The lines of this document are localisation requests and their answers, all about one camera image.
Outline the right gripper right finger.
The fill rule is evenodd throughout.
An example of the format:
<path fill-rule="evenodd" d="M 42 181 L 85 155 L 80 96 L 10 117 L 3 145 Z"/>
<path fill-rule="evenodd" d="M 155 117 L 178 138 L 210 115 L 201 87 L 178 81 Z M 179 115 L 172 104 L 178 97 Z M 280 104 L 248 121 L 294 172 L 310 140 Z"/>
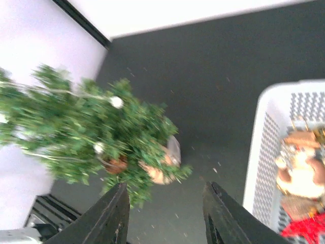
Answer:
<path fill-rule="evenodd" d="M 204 186 L 203 215 L 208 244 L 288 244 L 215 182 Z"/>

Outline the small green christmas tree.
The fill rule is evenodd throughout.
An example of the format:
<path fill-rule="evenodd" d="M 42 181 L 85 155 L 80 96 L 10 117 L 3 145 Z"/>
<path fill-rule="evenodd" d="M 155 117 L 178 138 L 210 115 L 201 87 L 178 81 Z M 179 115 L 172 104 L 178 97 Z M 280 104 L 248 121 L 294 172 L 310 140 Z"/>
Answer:
<path fill-rule="evenodd" d="M 74 85 L 66 70 L 41 65 L 36 85 L 1 70 L 1 145 L 16 145 L 55 178 L 87 185 L 104 170 L 103 192 L 127 185 L 131 206 L 151 198 L 154 184 L 187 179 L 190 166 L 168 143 L 178 129 L 165 108 L 140 101 L 120 79 L 103 90 L 91 79 Z"/>

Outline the white ball string lights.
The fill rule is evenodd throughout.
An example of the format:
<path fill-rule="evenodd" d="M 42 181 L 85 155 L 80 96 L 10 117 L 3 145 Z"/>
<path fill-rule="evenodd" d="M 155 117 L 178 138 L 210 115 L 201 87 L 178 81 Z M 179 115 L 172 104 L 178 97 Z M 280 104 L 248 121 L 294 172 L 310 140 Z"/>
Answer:
<path fill-rule="evenodd" d="M 2 81 L 1 144 L 17 144 L 28 155 L 51 161 L 84 163 L 78 155 L 86 149 L 99 157 L 108 146 L 99 123 L 82 123 L 98 118 L 96 109 L 121 109 L 124 102 L 118 96 L 92 94 L 95 89 L 87 82 L 72 91 L 49 83 L 40 87 Z"/>

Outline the dark brown pinecone ornament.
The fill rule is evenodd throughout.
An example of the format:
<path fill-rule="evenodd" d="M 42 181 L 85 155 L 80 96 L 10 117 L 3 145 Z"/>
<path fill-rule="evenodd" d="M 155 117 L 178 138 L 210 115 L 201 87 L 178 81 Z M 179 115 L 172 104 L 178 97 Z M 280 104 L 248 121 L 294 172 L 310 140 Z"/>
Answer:
<path fill-rule="evenodd" d="M 120 156 L 119 159 L 104 161 L 103 165 L 110 174 L 120 174 L 127 169 L 127 157 Z"/>

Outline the white plastic perforated basket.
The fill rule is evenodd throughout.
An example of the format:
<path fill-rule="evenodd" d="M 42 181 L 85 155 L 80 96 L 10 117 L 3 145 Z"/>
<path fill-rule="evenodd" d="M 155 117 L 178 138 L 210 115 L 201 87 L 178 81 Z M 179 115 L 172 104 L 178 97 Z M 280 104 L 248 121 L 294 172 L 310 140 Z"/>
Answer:
<path fill-rule="evenodd" d="M 250 146 L 243 198 L 244 208 L 281 236 L 292 219 L 280 205 L 286 194 L 276 183 L 281 140 L 292 131 L 312 131 L 321 143 L 324 162 L 324 80 L 302 80 L 267 88 L 260 96 Z M 324 215 L 324 194 L 317 199 Z M 304 237 L 283 237 L 288 243 L 307 243 Z"/>

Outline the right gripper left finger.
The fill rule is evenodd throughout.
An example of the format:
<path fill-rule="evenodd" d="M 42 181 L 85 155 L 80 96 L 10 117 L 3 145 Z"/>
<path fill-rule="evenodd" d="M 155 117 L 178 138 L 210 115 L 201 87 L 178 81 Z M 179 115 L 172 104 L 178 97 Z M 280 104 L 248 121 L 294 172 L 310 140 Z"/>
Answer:
<path fill-rule="evenodd" d="M 127 243 L 129 210 L 127 185 L 116 184 L 85 214 L 45 243 Z"/>

